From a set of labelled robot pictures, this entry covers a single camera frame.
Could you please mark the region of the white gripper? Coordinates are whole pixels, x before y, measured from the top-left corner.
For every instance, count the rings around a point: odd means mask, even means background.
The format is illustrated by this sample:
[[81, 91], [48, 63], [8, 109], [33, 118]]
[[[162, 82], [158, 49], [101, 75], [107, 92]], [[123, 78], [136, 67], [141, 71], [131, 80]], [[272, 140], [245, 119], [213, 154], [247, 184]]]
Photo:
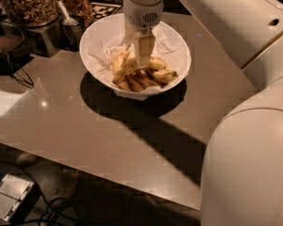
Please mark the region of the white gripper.
[[142, 32], [155, 27], [161, 18], [163, 0], [124, 0], [125, 36], [122, 45], [137, 52], [140, 68], [149, 64], [156, 38], [152, 32]]

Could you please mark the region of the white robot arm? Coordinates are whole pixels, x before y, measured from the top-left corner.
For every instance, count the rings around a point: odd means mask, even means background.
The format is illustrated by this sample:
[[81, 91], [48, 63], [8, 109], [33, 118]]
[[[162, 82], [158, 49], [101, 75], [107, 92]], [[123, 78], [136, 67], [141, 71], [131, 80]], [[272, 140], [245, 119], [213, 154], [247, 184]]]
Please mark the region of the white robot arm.
[[[283, 226], [283, 5], [276, 0], [179, 0], [257, 89], [212, 134], [201, 177], [202, 226]], [[162, 0], [125, 0], [137, 30]]]

